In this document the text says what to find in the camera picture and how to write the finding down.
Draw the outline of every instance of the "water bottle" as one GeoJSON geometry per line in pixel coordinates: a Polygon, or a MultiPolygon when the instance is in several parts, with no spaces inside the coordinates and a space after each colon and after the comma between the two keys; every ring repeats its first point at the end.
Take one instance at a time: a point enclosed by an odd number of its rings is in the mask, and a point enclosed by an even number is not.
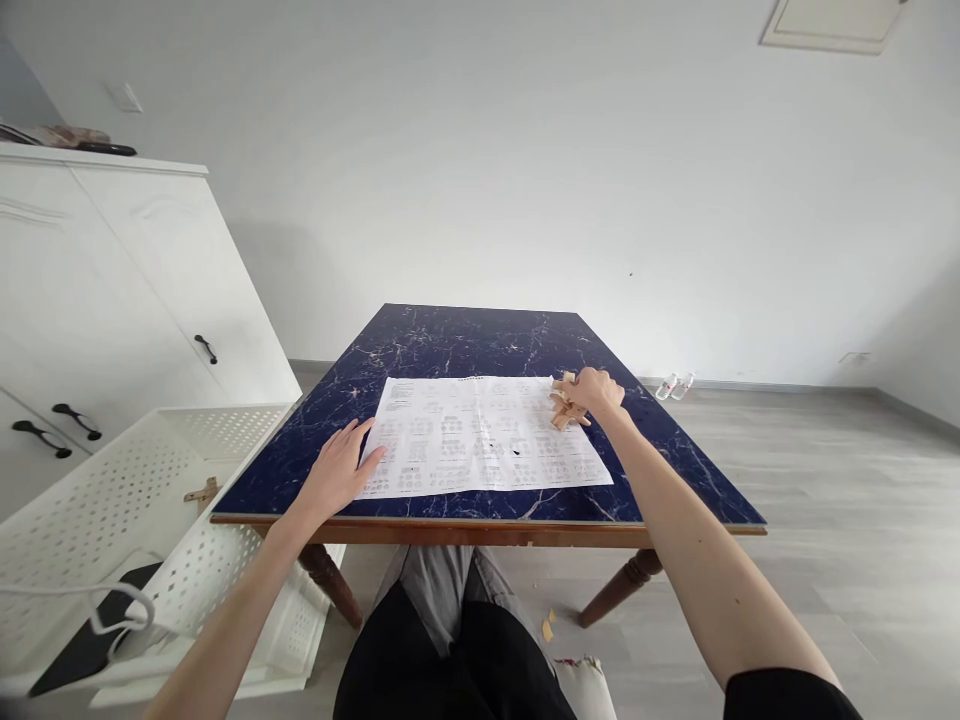
{"type": "Polygon", "coordinates": [[[683,396],[687,394],[687,391],[690,389],[690,386],[693,385],[693,378],[696,377],[696,373],[688,373],[687,376],[683,379],[682,383],[679,383],[676,388],[674,388],[673,393],[670,395],[674,400],[683,400],[683,396]]]}
{"type": "Polygon", "coordinates": [[[677,381],[680,379],[680,376],[676,373],[670,373],[663,379],[663,382],[660,383],[660,387],[657,388],[657,392],[654,393],[654,396],[657,400],[666,400],[670,397],[670,393],[673,392],[673,389],[677,386],[677,381]]]}

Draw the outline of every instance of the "white wall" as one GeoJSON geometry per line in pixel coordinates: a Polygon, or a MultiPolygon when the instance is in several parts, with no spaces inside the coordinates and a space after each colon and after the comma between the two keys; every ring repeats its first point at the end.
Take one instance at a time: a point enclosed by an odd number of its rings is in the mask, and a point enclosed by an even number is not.
{"type": "Polygon", "coordinates": [[[960,262],[906,307],[880,341],[880,388],[960,427],[960,262]]]}
{"type": "Polygon", "coordinates": [[[576,310],[638,374],[868,384],[960,241],[960,3],[879,58],[773,0],[12,0],[69,122],[209,165],[290,357],[382,302],[576,310]],[[116,110],[125,79],[146,113],[116,110]]]}
{"type": "Polygon", "coordinates": [[[30,68],[0,36],[0,120],[19,127],[58,125],[60,113],[40,87],[30,68]]]}

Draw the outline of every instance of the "hand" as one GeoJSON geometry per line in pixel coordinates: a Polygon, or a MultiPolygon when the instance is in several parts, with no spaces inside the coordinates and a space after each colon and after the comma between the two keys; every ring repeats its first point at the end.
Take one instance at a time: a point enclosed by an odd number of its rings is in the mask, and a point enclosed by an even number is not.
{"type": "Polygon", "coordinates": [[[573,382],[565,382],[560,388],[567,397],[580,407],[585,407],[596,416],[606,410],[620,407],[624,389],[610,379],[610,373],[596,368],[584,368],[573,382]]]}
{"type": "Polygon", "coordinates": [[[320,456],[310,469],[300,494],[284,515],[285,518],[289,516],[294,519],[299,529],[309,533],[306,539],[327,518],[343,510],[360,494],[387,452],[385,447],[378,447],[363,465],[357,467],[360,444],[363,436],[373,427],[373,422],[374,418],[369,418],[362,425],[357,425],[356,420],[351,420],[320,448],[320,456]]]}

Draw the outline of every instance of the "wooden table edge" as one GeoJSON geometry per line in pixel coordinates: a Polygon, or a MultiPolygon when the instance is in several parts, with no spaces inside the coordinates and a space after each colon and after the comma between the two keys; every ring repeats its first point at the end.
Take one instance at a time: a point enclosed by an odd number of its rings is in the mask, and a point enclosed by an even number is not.
{"type": "MultiPolygon", "coordinates": [[[[279,515],[213,513],[218,525],[252,525],[265,532],[279,515]]],[[[761,536],[764,525],[724,525],[731,535],[761,536]]],[[[311,543],[347,545],[488,545],[532,547],[653,547],[643,523],[592,523],[550,520],[471,520],[448,518],[332,517],[311,543]]]]}

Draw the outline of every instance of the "leg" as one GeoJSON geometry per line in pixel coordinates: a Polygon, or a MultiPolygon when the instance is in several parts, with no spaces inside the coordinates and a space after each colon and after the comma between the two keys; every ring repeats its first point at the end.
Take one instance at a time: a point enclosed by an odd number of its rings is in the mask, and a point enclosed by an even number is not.
{"type": "Polygon", "coordinates": [[[613,610],[637,590],[642,588],[652,575],[663,570],[656,550],[640,550],[627,561],[613,580],[590,601],[580,613],[580,627],[588,628],[613,610]]]}
{"type": "Polygon", "coordinates": [[[374,607],[400,583],[441,658],[460,634],[463,592],[473,546],[401,545],[383,576],[374,607]]]}
{"type": "Polygon", "coordinates": [[[493,603],[513,615],[523,625],[530,637],[534,639],[534,642],[540,646],[540,651],[547,661],[550,672],[556,675],[553,661],[541,639],[540,628],[530,622],[530,618],[523,611],[520,599],[514,594],[513,588],[510,587],[506,576],[497,566],[489,548],[478,547],[474,551],[473,563],[467,577],[467,587],[464,590],[463,599],[493,603]]]}
{"type": "Polygon", "coordinates": [[[310,578],[320,586],[334,607],[350,623],[350,627],[359,630],[363,625],[363,613],[350,592],[350,586],[340,574],[340,568],[327,554],[327,549],[323,545],[307,545],[300,553],[300,562],[310,578]]]}

